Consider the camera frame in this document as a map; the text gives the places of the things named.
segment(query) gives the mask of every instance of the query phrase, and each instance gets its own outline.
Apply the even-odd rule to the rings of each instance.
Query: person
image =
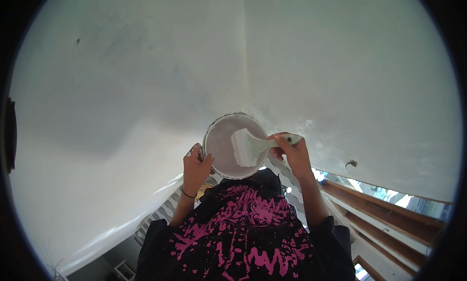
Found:
[[[287,161],[300,183],[310,233],[282,195],[278,176],[260,170],[242,180],[223,179],[194,198],[214,157],[201,161],[201,146],[184,157],[183,193],[169,225],[151,222],[136,281],[339,280],[355,281],[350,232],[334,226],[311,170],[305,139],[291,146],[277,133],[273,157]]]

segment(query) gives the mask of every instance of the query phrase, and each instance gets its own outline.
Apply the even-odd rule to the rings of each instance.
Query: wrist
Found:
[[[187,198],[196,197],[198,195],[198,190],[199,188],[201,188],[201,186],[202,185],[199,185],[199,186],[198,185],[189,185],[189,186],[183,185],[182,189],[183,189],[183,192],[186,194],[184,196],[186,196]]]
[[[295,175],[295,178],[298,180],[298,182],[302,182],[302,181],[310,181],[310,180],[314,180],[315,179],[315,175],[313,174],[312,170],[310,169],[310,171],[306,171],[304,173],[299,173],[297,175]]]

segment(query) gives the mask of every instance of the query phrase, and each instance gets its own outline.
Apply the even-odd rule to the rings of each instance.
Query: paint bucket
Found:
[[[216,119],[207,128],[203,139],[203,155],[212,154],[214,163],[212,170],[225,179],[241,180],[258,171],[268,155],[263,151],[254,167],[241,167],[234,156],[234,148],[230,136],[237,130],[247,128],[257,138],[266,138],[266,131],[251,116],[242,113],[230,113]]]

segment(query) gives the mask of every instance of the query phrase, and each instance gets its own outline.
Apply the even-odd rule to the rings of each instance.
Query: brush handle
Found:
[[[283,134],[281,136],[285,138],[289,142],[290,145],[297,144],[303,138],[302,136],[296,135],[296,134]],[[266,140],[266,142],[269,146],[268,148],[279,147],[279,145],[277,145],[274,139]]]

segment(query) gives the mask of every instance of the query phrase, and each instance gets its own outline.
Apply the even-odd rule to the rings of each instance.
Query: hand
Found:
[[[290,145],[289,142],[281,135],[289,134],[288,132],[281,132],[272,134],[266,139],[274,139],[279,147],[271,148],[272,157],[283,161],[283,154],[287,156],[287,161],[292,169],[292,173],[297,179],[303,179],[304,177],[313,176],[312,167],[310,165],[310,157],[308,156],[308,149],[306,148],[305,139],[301,139],[294,146]]]
[[[201,144],[197,143],[183,158],[183,191],[189,196],[196,196],[209,176],[214,161],[212,154],[202,161],[200,151]]]

